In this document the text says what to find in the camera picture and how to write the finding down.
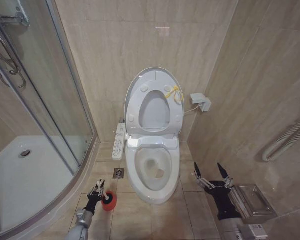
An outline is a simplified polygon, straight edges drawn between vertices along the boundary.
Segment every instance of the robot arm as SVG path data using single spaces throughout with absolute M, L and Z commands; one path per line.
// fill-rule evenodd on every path
M 66 235 L 65 240 L 88 240 L 88 229 L 95 215 L 96 205 L 102 200 L 104 194 L 105 181 L 100 180 L 96 186 L 88 193 L 89 199 L 84 209 L 78 210 L 76 215 L 76 224 Z
M 201 176 L 197 163 L 194 163 L 194 173 L 197 183 L 204 191 L 211 195 L 218 208 L 218 219 L 221 225 L 222 239 L 224 240 L 265 240 L 268 236 L 260 224 L 244 224 L 242 216 L 237 212 L 229 198 L 234 186 L 233 178 L 218 163 L 223 181 L 207 181 Z

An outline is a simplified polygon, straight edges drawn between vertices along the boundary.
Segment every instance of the floor drain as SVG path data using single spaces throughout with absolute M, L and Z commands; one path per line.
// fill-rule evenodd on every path
M 30 153 L 31 153 L 31 150 L 28 149 L 28 150 L 25 150 L 25 151 L 21 152 L 18 157 L 23 159 L 23 158 L 29 156 Z
M 113 172 L 113 179 L 123 179 L 125 176 L 125 168 L 115 168 Z

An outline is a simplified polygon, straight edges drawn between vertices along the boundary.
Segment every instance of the shower door handle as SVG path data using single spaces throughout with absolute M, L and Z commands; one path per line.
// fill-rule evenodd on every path
M 15 60 L 12 58 L 12 56 L 11 56 L 11 54 L 10 54 L 8 48 L 7 48 L 6 43 L 5 43 L 5 41 L 3 40 L 3 38 L 2 38 L 1 36 L 0 36 L 0 43 L 1 43 L 1 45 L 2 45 L 3 48 L 4 48 L 4 50 L 6 51 L 6 53 L 8 54 L 8 56 L 9 56 L 9 58 L 10 58 L 10 59 L 5 58 L 5 57 L 1 54 L 1 52 L 0 52 L 0 59 L 1 59 L 2 61 L 4 61 L 6 64 L 8 64 L 8 65 L 12 68 L 12 70 L 9 71 L 9 73 L 10 73 L 11 75 L 15 76 L 15 75 L 19 74 L 19 76 L 20 76 L 21 79 L 22 79 L 22 84 L 19 85 L 18 88 L 19 88 L 19 89 L 24 88 L 24 87 L 27 85 L 27 82 L 26 82 L 24 76 L 21 74 L 20 68 L 19 68 L 18 65 L 16 64 Z M 10 86 L 4 81 L 3 76 L 1 75 L 1 73 L 0 73 L 0 80 L 3 82 L 4 85 L 6 85 L 7 87 L 10 87 Z

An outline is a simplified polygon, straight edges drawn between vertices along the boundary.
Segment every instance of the shower enclosure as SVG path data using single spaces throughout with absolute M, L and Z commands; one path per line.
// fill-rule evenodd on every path
M 96 139 L 54 0 L 0 0 L 0 239 L 62 199 Z

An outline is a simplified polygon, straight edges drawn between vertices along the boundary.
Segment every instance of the metal frame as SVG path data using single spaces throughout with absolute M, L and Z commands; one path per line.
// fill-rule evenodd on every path
M 25 229 L 31 227 L 33 224 L 35 224 L 37 221 L 39 221 L 40 219 L 42 219 L 44 216 L 46 216 L 49 212 L 51 212 L 52 209 L 54 209 L 65 197 L 66 195 L 71 191 L 71 189 L 75 186 L 75 184 L 77 183 L 77 181 L 79 180 L 80 176 L 82 175 L 89 157 L 91 156 L 92 153 L 92 149 L 94 147 L 94 145 L 96 144 L 96 140 L 98 138 L 98 134 L 97 134 L 97 130 L 96 130 L 96 126 L 93 122 L 93 118 L 92 118 L 92 114 L 90 112 L 89 109 L 89 105 L 88 105 L 88 101 L 86 99 L 85 93 L 84 93 L 84 89 L 83 86 L 80 82 L 80 77 L 78 74 L 78 70 L 76 68 L 76 64 L 69 46 L 69 42 L 67 40 L 66 37 L 66 33 L 63 29 L 63 25 L 59 16 L 59 12 L 58 12 L 58 8 L 56 5 L 55 0 L 45 0 L 48 6 L 48 9 L 51 13 L 51 17 L 52 20 L 54 22 L 54 26 L 55 29 L 57 31 L 63 52 L 65 54 L 67 63 L 69 65 L 69 69 L 71 71 L 75 86 L 77 88 L 82 106 L 84 108 L 84 111 L 86 113 L 86 117 L 87 120 L 90 124 L 91 130 L 92 130 L 92 138 L 91 141 L 89 143 L 88 149 L 86 151 L 86 154 L 83 158 L 82 163 L 80 164 L 78 162 L 78 171 L 74 174 L 74 172 L 72 171 L 71 167 L 68 165 L 67 161 L 64 159 L 64 157 L 62 156 L 62 154 L 60 153 L 59 149 L 56 147 L 56 145 L 54 144 L 54 142 L 51 140 L 50 136 L 47 134 L 47 132 L 45 131 L 45 129 L 42 127 L 42 125 L 40 124 L 39 120 L 37 119 L 36 115 L 31 111 L 30 107 L 27 105 L 26 101 L 23 99 L 23 96 L 20 95 L 20 93 L 18 92 L 18 90 L 16 89 L 16 87 L 12 84 L 10 78 L 8 77 L 7 73 L 5 71 L 3 71 L 0 68 L 0 73 L 2 74 L 3 78 L 9 83 L 9 85 L 11 86 L 11 89 L 14 91 L 14 93 L 17 95 L 17 97 L 19 98 L 19 100 L 21 101 L 21 103 L 23 104 L 23 106 L 25 107 L 25 109 L 29 112 L 29 114 L 32 116 L 32 118 L 34 119 L 34 121 L 37 123 L 38 127 L 42 130 L 43 134 L 47 137 L 48 141 L 52 144 L 52 146 L 54 147 L 54 149 L 56 150 L 56 152 L 59 154 L 59 156 L 61 157 L 62 161 L 64 162 L 64 164 L 66 165 L 66 167 L 69 169 L 69 171 L 72 173 L 72 175 L 74 176 L 72 178 L 72 180 L 70 181 L 70 183 L 65 187 L 65 189 L 52 201 L 50 202 L 44 209 L 42 209 L 41 211 L 39 211 L 36 215 L 34 215 L 33 217 L 29 218 L 28 220 L 20 223 L 18 226 L 7 230 L 5 232 L 3 232 L 2 234 L 0 234 L 0 240 L 3 239 L 7 239 L 10 237 L 15 236 L 16 234 L 21 233 L 22 231 L 24 231 Z M 36 90 L 35 86 L 33 85 L 26 69 L 24 68 L 24 66 L 22 65 L 18 55 L 16 54 L 16 52 L 14 51 L 13 47 L 10 44 L 7 44 L 9 50 L 13 53 L 13 58 L 15 60 L 17 60 L 20 68 L 24 71 L 27 80 L 29 81 L 29 83 L 33 86 L 33 88 Z M 60 129 L 58 128 L 58 125 L 56 124 L 56 122 L 54 121 L 53 117 L 51 116 L 49 110 L 47 109 L 47 106 L 45 105 L 45 103 L 43 102 L 42 98 L 40 97 L 39 93 L 37 92 L 38 97 L 40 98 L 40 100 L 42 101 L 42 104 L 44 105 L 44 107 L 46 108 L 49 116 L 51 117 L 52 121 L 54 122 L 54 124 L 56 125 L 57 130 L 59 131 L 59 133 L 61 134 L 61 136 L 63 137 L 65 143 L 68 145 L 68 147 L 70 148 L 68 142 L 65 140 L 64 136 L 62 135 Z

